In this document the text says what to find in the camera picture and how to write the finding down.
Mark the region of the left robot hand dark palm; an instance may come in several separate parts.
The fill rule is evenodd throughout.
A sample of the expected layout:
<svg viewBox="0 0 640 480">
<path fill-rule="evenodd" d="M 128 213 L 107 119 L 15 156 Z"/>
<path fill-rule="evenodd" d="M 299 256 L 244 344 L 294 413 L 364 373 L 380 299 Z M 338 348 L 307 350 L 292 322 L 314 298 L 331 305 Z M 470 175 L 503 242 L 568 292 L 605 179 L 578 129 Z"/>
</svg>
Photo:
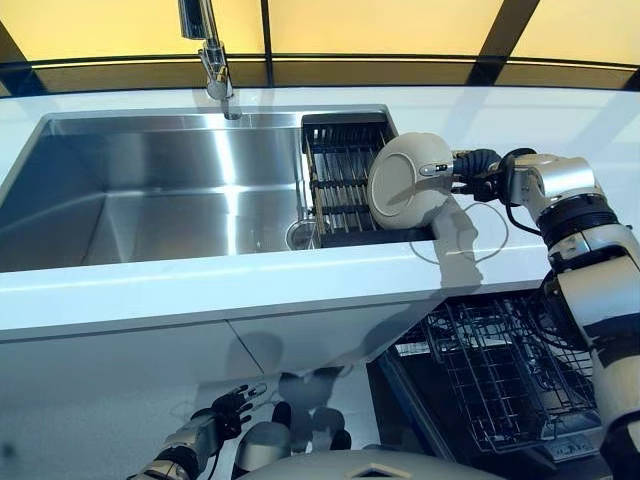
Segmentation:
<svg viewBox="0 0 640 480">
<path fill-rule="evenodd" d="M 237 438 L 242 426 L 251 419 L 250 411 L 257 398 L 267 391 L 265 383 L 240 385 L 217 398 L 211 409 L 216 420 L 216 430 L 223 441 Z"/>
</svg>

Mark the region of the right robot hand dark palm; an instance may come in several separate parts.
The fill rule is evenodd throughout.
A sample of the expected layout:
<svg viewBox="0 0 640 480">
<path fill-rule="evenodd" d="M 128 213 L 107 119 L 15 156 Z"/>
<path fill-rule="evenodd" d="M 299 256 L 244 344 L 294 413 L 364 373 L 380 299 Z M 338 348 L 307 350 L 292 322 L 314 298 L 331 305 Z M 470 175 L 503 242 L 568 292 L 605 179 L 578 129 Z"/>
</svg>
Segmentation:
<svg viewBox="0 0 640 480">
<path fill-rule="evenodd" d="M 421 165 L 418 174 L 432 188 L 485 203 L 500 198 L 501 163 L 502 157 L 494 150 L 454 151 L 450 159 Z"/>
</svg>

